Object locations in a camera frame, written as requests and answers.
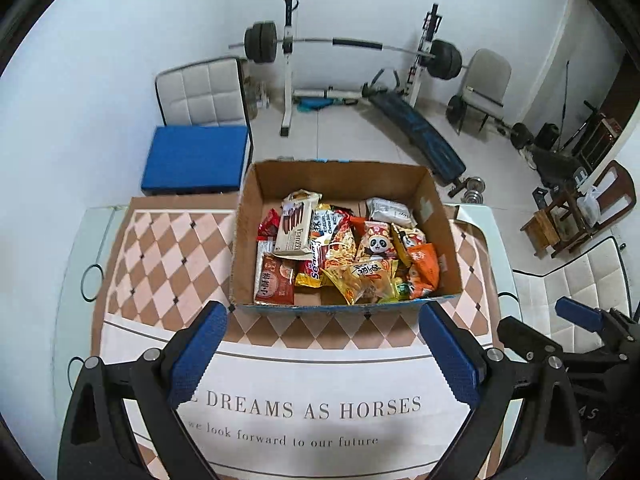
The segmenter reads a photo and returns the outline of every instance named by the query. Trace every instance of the snack package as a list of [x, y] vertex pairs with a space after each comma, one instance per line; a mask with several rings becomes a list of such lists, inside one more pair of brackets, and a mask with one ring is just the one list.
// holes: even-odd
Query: snack package
[[293, 305], [293, 273], [295, 262], [266, 253], [255, 303], [264, 305]]
[[332, 236], [341, 222], [349, 214], [329, 204], [318, 204], [311, 219], [309, 238], [313, 240], [324, 235]]
[[416, 227], [418, 225], [409, 208], [399, 202], [392, 202], [384, 198], [369, 198], [367, 208], [370, 220], [389, 222], [402, 227]]
[[282, 218], [273, 254], [290, 260], [309, 260], [309, 228], [314, 209], [322, 195], [301, 189], [282, 202]]
[[391, 235], [393, 237], [394, 247], [398, 253], [398, 258], [400, 258], [402, 263], [407, 267], [411, 267], [411, 256], [409, 256], [406, 250], [409, 247], [427, 243], [427, 237], [417, 227], [401, 227], [396, 224], [391, 224]]
[[368, 260], [348, 266], [329, 267], [324, 273], [334, 282], [347, 304], [354, 304], [361, 298], [368, 303], [393, 298], [391, 282], [397, 260]]
[[280, 227], [280, 215], [275, 209], [269, 209], [267, 216], [260, 222], [258, 227], [258, 236], [275, 237]]
[[353, 238], [349, 219], [338, 227], [334, 237], [329, 243], [329, 250], [326, 253], [324, 268], [346, 266], [353, 263], [356, 257], [356, 240]]
[[258, 237], [258, 250], [255, 256], [255, 282], [254, 282], [254, 299], [258, 294], [258, 287], [260, 286], [260, 275], [262, 273], [262, 261], [265, 253], [273, 252], [273, 248], [276, 246], [276, 239], [272, 237]]
[[296, 285], [319, 287], [327, 285], [327, 277], [322, 273], [329, 243], [334, 231], [349, 214], [329, 204], [319, 204], [314, 211], [309, 232], [311, 259], [300, 262]]
[[410, 298], [426, 298], [438, 288], [440, 282], [440, 266], [438, 255], [433, 244], [409, 247], [407, 252], [414, 261], [409, 268]]
[[366, 221], [365, 227], [367, 230], [360, 240], [356, 260], [398, 257], [391, 240], [391, 225], [385, 222]]
[[406, 301], [410, 298], [411, 292], [409, 290], [409, 284], [406, 281], [396, 276], [391, 283], [394, 288], [393, 297], [385, 298], [378, 303], [397, 303], [398, 301]]
[[326, 285], [326, 277], [322, 273], [322, 269], [324, 268], [330, 241], [331, 235], [326, 234], [309, 242], [312, 251], [311, 259], [300, 262], [298, 274], [296, 275], [296, 285], [312, 286], [314, 288]]
[[364, 236], [364, 233], [367, 232], [367, 228], [365, 226], [366, 221], [367, 219], [364, 218], [364, 216], [349, 217], [349, 222], [351, 222], [353, 231], [355, 232], [357, 238], [362, 238]]

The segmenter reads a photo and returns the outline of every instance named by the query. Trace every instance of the barbell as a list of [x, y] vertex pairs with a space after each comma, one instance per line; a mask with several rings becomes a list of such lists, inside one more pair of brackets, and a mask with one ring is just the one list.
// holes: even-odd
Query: barbell
[[354, 46], [373, 50], [392, 50], [418, 56], [421, 66], [425, 67], [432, 77], [449, 80], [460, 74], [462, 55], [460, 51], [447, 41], [433, 40], [428, 52], [409, 50], [391, 46], [377, 41], [354, 40], [351, 38], [285, 38], [279, 40], [275, 22], [256, 22], [244, 32], [243, 43], [233, 43], [229, 49], [244, 46], [247, 59], [257, 64], [273, 63], [276, 59], [278, 44], [293, 43], [331, 43], [334, 46]]

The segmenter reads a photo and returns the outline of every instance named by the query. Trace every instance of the white wall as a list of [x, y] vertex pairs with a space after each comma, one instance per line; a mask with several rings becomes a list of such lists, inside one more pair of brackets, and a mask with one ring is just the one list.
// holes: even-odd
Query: white wall
[[55, 478], [51, 349], [85, 209], [140, 192], [154, 76], [226, 50], [221, 0], [56, 0], [0, 78], [0, 412]]
[[599, 107], [618, 74], [625, 47], [588, 0], [574, 0], [553, 62], [524, 123], [536, 134], [544, 123], [560, 127], [566, 62], [569, 81], [562, 143], [571, 137], [591, 111]]
[[[226, 27], [232, 42], [242, 41], [253, 22], [275, 20], [284, 26], [283, 0], [226, 0]], [[468, 63], [482, 47], [502, 54], [513, 67], [505, 95], [507, 120], [521, 111], [554, 38], [566, 0], [300, 0], [294, 33], [298, 36], [347, 36], [416, 48], [422, 20], [431, 4], [440, 4], [442, 26], [437, 37], [451, 41]], [[382, 66], [402, 69], [413, 59], [363, 49], [297, 44], [294, 48], [294, 86], [357, 89]], [[259, 68], [272, 84], [282, 87], [282, 51], [272, 66]], [[430, 80], [421, 95], [447, 103], [460, 78]]]

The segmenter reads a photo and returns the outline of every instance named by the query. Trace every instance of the cardboard box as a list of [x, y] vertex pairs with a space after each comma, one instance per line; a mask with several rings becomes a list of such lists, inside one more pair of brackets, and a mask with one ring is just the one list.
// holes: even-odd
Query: cardboard box
[[440, 286], [431, 299], [462, 293], [462, 280], [449, 220], [429, 171], [421, 166], [384, 162], [267, 160], [253, 164], [241, 191], [231, 266], [230, 301], [264, 312], [277, 310], [362, 312], [415, 305], [424, 300], [349, 306], [334, 286], [296, 287], [295, 306], [254, 304], [256, 233], [267, 211], [281, 211], [289, 193], [306, 189], [322, 193], [321, 202], [348, 207], [366, 216], [365, 200], [379, 196], [413, 210], [418, 227], [433, 243], [440, 263]]

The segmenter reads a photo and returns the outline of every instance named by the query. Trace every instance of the weight bench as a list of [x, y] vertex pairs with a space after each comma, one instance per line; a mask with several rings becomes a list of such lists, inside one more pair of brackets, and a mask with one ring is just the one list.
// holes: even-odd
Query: weight bench
[[372, 92], [367, 98], [418, 147], [444, 184], [460, 183], [465, 163], [429, 121], [395, 92]]

